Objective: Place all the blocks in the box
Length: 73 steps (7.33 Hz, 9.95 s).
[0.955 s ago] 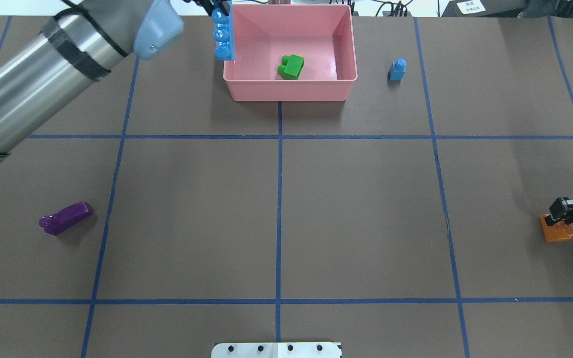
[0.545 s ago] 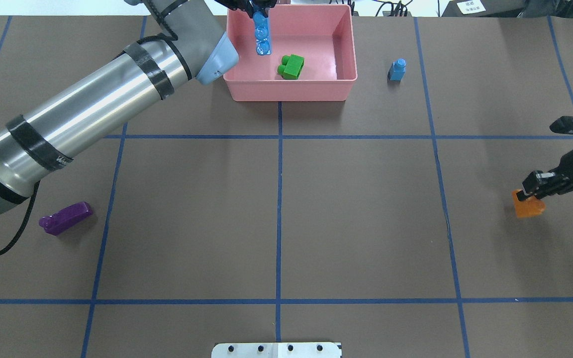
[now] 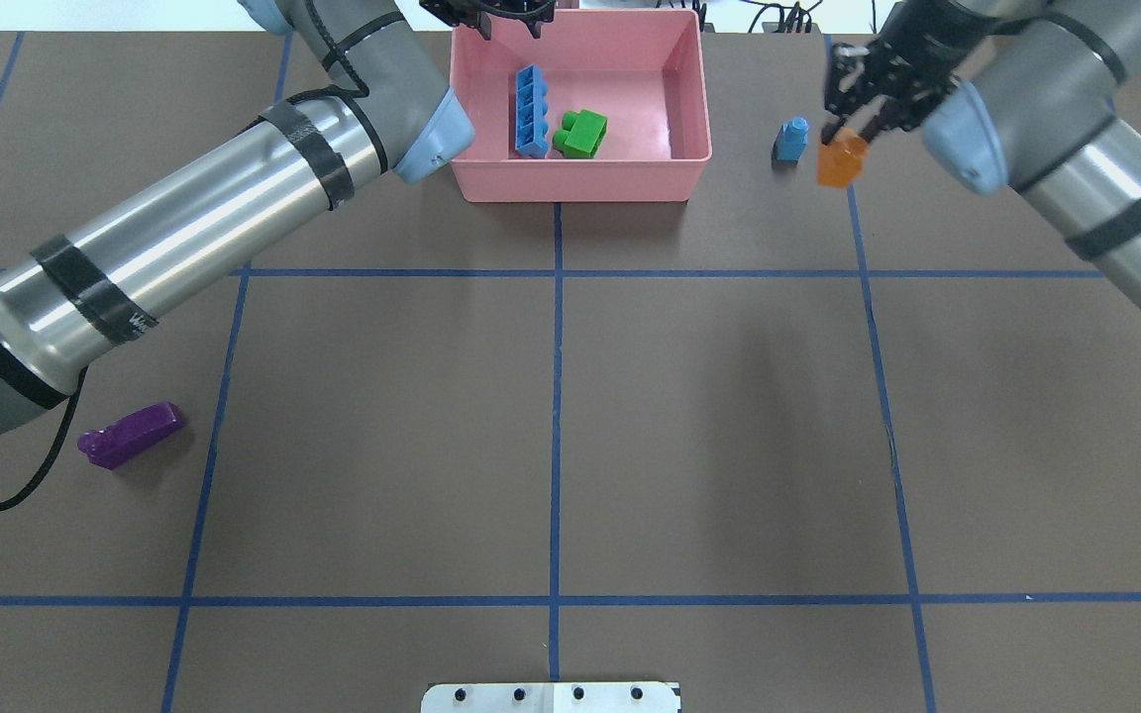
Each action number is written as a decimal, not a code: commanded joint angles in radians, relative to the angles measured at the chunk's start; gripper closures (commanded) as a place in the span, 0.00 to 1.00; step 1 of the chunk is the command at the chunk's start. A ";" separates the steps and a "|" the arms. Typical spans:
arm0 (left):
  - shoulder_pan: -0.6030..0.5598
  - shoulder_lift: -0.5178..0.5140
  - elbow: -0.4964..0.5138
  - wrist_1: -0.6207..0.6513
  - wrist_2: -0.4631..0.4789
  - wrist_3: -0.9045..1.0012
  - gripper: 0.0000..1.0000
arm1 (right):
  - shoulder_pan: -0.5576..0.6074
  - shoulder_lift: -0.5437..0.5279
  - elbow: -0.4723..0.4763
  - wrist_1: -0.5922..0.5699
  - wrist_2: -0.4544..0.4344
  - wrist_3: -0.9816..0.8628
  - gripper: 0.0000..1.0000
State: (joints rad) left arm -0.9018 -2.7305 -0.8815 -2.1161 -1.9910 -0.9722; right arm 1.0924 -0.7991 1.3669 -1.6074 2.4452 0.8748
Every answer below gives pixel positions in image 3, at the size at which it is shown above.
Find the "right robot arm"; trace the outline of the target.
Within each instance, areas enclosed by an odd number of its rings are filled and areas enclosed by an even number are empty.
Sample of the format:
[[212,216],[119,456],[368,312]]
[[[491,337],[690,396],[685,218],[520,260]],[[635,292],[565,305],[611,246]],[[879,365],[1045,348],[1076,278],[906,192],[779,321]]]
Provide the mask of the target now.
[[1141,71],[1141,1],[903,1],[832,44],[823,145],[922,131],[968,191],[1014,191],[1141,310],[1141,135],[1112,94]]

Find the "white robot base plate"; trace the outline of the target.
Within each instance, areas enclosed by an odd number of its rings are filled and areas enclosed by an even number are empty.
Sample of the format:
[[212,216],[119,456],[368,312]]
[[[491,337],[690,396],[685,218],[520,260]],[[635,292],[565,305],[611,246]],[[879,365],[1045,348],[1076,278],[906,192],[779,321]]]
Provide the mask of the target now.
[[421,712],[682,712],[679,684],[662,681],[531,681],[434,684]]

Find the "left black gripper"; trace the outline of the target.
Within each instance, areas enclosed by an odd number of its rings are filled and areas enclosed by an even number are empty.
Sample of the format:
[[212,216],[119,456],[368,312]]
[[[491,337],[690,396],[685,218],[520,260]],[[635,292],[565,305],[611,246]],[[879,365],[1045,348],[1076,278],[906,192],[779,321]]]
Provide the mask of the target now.
[[539,40],[557,10],[557,1],[420,1],[418,6],[445,26],[472,29],[485,40],[492,40],[493,19],[521,23]]

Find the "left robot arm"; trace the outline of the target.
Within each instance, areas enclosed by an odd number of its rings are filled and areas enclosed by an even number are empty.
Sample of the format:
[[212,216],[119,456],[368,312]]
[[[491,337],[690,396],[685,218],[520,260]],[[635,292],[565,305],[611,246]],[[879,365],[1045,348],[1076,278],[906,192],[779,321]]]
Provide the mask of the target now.
[[393,1],[248,1],[329,84],[0,272],[0,435],[76,396],[81,371],[146,337],[249,258],[393,172],[413,184],[472,144],[458,91]]

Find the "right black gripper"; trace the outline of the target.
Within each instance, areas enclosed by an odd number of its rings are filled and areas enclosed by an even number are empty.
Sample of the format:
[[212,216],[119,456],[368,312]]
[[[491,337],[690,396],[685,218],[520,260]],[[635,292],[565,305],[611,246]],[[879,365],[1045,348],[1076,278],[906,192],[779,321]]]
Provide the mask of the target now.
[[882,100],[859,132],[911,132],[957,89],[954,71],[1000,24],[965,1],[903,1],[869,44],[830,46],[820,141],[830,146],[861,108]]

